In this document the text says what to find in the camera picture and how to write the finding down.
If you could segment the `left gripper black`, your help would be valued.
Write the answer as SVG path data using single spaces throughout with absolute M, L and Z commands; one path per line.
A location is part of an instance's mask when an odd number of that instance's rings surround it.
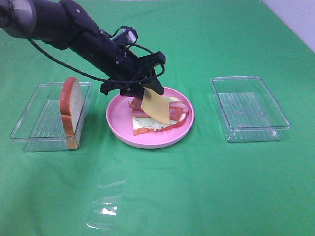
M 100 87 L 100 92 L 107 95 L 110 91 L 119 89 L 121 96 L 142 100 L 144 88 L 153 90 L 159 95 L 164 94 L 164 87 L 153 72 L 157 65 L 165 65 L 166 56 L 156 53 L 137 57 L 134 54 L 123 56 L 120 51 L 103 51 L 99 53 L 101 70 L 109 79 Z

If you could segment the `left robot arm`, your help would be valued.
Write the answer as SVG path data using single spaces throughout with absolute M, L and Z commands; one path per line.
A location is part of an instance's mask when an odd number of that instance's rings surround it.
M 155 67 L 165 65 L 165 55 L 149 51 L 137 56 L 131 51 L 138 39 L 132 27 L 121 26 L 108 34 L 72 0 L 3 0 L 0 26 L 31 44 L 41 40 L 59 50 L 71 49 L 107 75 L 101 80 L 103 94 L 118 89 L 122 96 L 140 99 L 147 88 L 164 93 Z

